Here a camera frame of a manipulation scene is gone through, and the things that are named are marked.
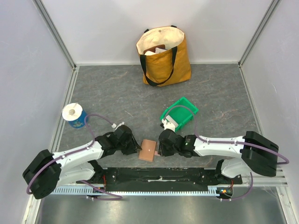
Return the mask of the pink leather card holder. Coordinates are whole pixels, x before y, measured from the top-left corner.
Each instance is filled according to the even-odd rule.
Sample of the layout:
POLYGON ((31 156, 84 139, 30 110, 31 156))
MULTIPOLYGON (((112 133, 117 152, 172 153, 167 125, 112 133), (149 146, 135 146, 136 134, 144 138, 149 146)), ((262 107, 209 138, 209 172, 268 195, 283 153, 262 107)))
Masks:
POLYGON ((144 139, 141 143, 141 151, 139 152, 138 159, 148 162, 154 161, 158 143, 153 140, 144 139))

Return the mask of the green plastic bin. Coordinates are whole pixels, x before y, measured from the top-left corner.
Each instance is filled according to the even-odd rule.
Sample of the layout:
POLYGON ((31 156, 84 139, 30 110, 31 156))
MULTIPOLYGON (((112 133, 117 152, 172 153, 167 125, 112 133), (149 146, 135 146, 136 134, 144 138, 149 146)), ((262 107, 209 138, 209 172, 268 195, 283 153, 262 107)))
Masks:
POLYGON ((189 121, 193 119, 193 115, 187 109, 183 108, 187 107, 194 114, 196 114, 199 110, 198 108, 191 103, 186 97, 180 98, 174 104, 169 106, 160 116, 160 119, 164 119, 167 115, 170 115, 177 123, 178 127, 176 131, 182 129, 189 121))

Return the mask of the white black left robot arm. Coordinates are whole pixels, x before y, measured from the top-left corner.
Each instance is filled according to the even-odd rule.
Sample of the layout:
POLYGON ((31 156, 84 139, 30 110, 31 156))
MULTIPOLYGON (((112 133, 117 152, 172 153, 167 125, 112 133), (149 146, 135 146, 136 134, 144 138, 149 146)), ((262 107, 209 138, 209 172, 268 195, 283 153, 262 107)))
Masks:
POLYGON ((42 150, 22 174, 28 185, 27 193, 35 199, 42 199, 68 183, 88 180, 99 183, 103 177, 99 159, 116 151, 130 155, 140 150, 132 130, 126 125, 70 150, 54 153, 42 150))

